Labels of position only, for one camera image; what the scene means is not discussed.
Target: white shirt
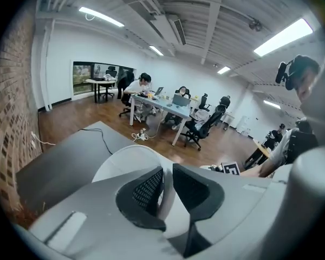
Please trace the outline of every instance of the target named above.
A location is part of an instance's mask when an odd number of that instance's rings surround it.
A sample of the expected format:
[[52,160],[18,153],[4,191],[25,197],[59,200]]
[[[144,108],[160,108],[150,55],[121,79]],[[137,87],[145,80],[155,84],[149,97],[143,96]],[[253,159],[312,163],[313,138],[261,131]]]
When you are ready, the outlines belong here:
[[287,161],[290,136],[291,133],[295,130],[298,129],[294,128],[292,130],[287,131],[279,145],[277,145],[277,147],[271,152],[270,160],[276,167],[284,165]]
[[125,90],[130,92],[140,93],[145,90],[146,86],[144,84],[140,85],[140,80],[133,81]]

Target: power strip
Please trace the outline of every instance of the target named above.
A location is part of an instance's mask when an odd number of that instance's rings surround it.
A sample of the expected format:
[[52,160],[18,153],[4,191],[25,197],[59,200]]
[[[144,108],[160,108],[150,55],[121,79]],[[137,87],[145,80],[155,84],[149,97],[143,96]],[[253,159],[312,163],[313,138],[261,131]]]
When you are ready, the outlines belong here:
[[144,133],[145,130],[146,130],[146,128],[142,128],[140,130],[140,133],[138,133],[138,134],[132,133],[131,136],[135,139],[134,141],[136,141],[136,140],[142,140],[142,141],[148,140],[149,136]]

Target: black cable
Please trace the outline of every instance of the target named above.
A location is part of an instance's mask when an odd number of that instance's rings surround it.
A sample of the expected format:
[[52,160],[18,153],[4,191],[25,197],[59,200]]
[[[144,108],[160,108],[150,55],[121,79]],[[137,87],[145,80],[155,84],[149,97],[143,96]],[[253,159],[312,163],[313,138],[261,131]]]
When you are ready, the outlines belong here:
[[105,139],[103,138],[103,131],[102,131],[102,129],[100,129],[100,128],[79,129],[79,131],[101,132],[101,136],[102,136],[103,143],[105,144],[105,146],[106,146],[108,152],[109,152],[111,155],[113,155],[113,153],[109,150],[109,148],[108,148],[108,146],[107,146],[107,143],[106,143]]

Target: white wall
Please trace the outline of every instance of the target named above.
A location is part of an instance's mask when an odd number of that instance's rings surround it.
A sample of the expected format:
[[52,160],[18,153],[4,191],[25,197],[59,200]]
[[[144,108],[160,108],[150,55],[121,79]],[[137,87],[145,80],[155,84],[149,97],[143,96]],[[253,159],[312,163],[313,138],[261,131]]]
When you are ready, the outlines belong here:
[[144,53],[124,42],[94,31],[56,23],[47,56],[50,103],[72,98],[74,61],[111,63],[137,69],[140,74],[144,59]]
[[[73,97],[73,61],[111,63],[136,69],[136,77],[146,72],[152,77],[153,89],[164,87],[168,95],[173,95],[180,86],[186,86],[192,96],[208,94],[207,103],[211,111],[222,96],[230,95],[228,112],[235,116],[231,126],[236,127],[243,115],[256,121],[251,127],[254,138],[263,139],[268,131],[277,128],[283,118],[271,107],[262,105],[248,84],[238,78],[218,75],[215,71],[199,64],[182,62],[174,58],[150,58],[135,47],[105,35],[68,25],[55,24],[47,56],[47,88],[50,103]],[[38,108],[43,107],[38,89],[38,81],[33,83]]]
[[216,72],[211,73],[200,65],[179,62],[172,58],[162,57],[148,59],[145,64],[146,72],[152,77],[153,89],[164,87],[162,92],[173,95],[174,91],[181,86],[190,90],[192,97],[208,94],[207,103],[211,104],[213,111],[223,96],[231,96],[231,104],[228,112],[234,110],[234,106],[240,97],[245,85]]

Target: black shirt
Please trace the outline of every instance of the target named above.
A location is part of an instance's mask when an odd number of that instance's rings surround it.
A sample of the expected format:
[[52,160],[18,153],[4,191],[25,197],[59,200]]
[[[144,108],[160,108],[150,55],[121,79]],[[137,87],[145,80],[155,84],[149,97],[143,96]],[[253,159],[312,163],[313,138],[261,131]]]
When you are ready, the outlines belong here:
[[271,133],[275,138],[271,139],[269,137],[268,140],[264,143],[264,146],[269,147],[271,150],[273,150],[275,148],[275,142],[281,142],[283,135],[282,133],[278,133],[277,130],[272,130]]
[[223,96],[222,99],[220,100],[219,104],[223,104],[228,108],[230,105],[230,99],[226,96]]

